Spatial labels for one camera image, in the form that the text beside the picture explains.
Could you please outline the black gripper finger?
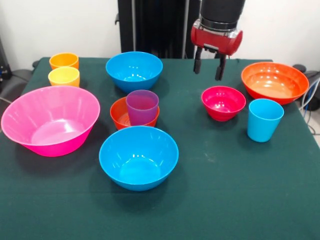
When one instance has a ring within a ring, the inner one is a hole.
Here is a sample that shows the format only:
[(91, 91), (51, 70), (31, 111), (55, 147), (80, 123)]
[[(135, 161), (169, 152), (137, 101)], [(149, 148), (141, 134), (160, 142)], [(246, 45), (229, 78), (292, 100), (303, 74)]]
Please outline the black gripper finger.
[(195, 74), (199, 74), (201, 70), (201, 53), (202, 53), (203, 48), (197, 46), (196, 51), (195, 51), (195, 57), (194, 57), (194, 66), (193, 66), (193, 72)]
[(215, 54), (215, 59), (219, 59), (219, 66), (216, 69), (216, 74), (215, 74), (215, 80), (216, 81), (221, 81), (223, 78), (223, 74), (224, 74), (224, 69), (225, 69), (225, 65), (226, 65), (226, 59), (227, 59), (227, 55), (226, 54), (222, 54), (217, 52)]

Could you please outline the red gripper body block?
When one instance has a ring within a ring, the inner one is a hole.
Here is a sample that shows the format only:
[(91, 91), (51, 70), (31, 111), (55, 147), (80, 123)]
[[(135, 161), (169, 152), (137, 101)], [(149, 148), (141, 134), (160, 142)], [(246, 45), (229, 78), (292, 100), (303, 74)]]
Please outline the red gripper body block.
[(232, 56), (242, 43), (243, 31), (239, 29), (229, 32), (208, 30), (203, 28), (200, 19), (197, 19), (192, 25), (190, 38), (197, 47)]

